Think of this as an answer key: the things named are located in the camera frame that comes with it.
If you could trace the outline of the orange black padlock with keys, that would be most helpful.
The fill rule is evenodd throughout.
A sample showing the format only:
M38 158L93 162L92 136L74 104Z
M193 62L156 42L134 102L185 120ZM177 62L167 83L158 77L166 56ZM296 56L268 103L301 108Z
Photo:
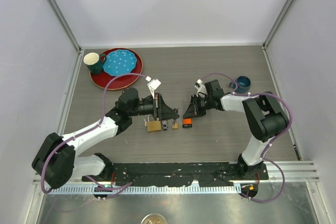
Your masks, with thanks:
M182 121L182 127L184 129L190 129L193 127L193 121L192 121L192 118L185 118L183 119Z

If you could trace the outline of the dark blue cup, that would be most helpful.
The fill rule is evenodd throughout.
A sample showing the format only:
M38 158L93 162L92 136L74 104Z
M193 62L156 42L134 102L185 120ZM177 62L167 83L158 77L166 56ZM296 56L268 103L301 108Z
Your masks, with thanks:
M236 78L236 81L231 81L229 87L235 90L238 94L248 93L251 87L251 81L246 76L239 76Z

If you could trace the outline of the small brass long-shackle padlock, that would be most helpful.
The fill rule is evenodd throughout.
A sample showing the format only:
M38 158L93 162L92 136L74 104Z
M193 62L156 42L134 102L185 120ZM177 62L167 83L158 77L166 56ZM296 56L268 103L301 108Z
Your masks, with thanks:
M174 119L172 121L172 129L173 130L178 130L179 129L179 123L178 123L178 120L177 119Z

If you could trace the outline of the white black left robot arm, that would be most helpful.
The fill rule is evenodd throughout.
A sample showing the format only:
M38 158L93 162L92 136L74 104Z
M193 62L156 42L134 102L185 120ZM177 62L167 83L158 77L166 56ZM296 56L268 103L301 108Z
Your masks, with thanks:
M115 106L103 118L73 133L63 136L50 133L32 162L32 168L41 176L45 193L58 189L70 179L87 177L105 182L113 173L112 162L103 154L88 157L81 154L94 145L124 132L134 116L151 115L162 122L179 118L176 109L165 104L160 93L140 99L137 89L125 89Z

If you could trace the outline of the round metal object bottom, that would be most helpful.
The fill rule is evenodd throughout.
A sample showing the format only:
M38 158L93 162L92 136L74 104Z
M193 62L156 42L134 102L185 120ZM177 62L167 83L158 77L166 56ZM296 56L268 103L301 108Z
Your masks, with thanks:
M161 214L152 213L146 215L141 224L167 224L167 220Z

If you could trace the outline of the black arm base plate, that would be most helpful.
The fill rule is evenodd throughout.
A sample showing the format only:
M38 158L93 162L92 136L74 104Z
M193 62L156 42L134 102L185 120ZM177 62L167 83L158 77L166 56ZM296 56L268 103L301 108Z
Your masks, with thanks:
M268 180L265 164L245 170L237 163L114 163L106 172L91 176L97 182L131 183L136 187L188 187L197 181L200 187L229 186L236 180Z

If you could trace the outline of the blue dotted plate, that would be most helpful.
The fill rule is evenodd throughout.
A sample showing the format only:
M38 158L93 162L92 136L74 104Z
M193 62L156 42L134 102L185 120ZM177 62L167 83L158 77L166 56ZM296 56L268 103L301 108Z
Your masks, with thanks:
M130 73L136 67L135 54L127 49L118 49L106 55L103 70L110 76L119 76Z

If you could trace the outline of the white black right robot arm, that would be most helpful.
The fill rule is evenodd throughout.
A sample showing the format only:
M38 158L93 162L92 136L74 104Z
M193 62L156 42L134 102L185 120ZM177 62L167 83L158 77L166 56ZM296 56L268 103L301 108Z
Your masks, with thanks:
M191 120L206 115L206 111L235 111L245 114L251 138L245 150L239 155L237 168L233 172L242 179L250 179L260 169L264 155L272 143L292 124L291 112L281 108L286 103L270 93L238 94L225 93L218 80L203 82L197 80L197 92L191 96L190 104L183 114L183 120Z

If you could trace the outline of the aluminium frame rail front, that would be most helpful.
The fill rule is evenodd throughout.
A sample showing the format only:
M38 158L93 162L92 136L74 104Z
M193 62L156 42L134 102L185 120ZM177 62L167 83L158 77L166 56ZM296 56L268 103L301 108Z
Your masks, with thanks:
M319 182L313 161L275 161L285 175L286 182ZM271 182L281 182L281 172L271 162L264 162Z

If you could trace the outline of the large brass padlock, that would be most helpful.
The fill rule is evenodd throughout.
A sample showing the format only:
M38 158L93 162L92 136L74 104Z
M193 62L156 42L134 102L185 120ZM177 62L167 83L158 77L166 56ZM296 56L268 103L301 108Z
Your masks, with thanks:
M152 115L148 115L144 118L144 125L148 132L158 132L162 130L161 122L154 119Z

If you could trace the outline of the dark green mug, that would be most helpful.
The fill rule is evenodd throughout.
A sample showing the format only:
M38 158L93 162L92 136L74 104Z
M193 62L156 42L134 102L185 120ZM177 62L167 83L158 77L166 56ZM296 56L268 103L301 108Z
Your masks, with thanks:
M98 54L95 52L88 53L84 56L83 62L89 69L91 74L101 74L104 71L103 65L107 60L106 54Z

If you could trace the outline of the keys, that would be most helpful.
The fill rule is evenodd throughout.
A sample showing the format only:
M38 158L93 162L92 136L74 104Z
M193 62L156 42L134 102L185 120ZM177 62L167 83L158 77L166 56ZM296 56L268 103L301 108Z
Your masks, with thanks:
M169 127L168 120L162 120L161 124L162 124L162 130L167 131Z

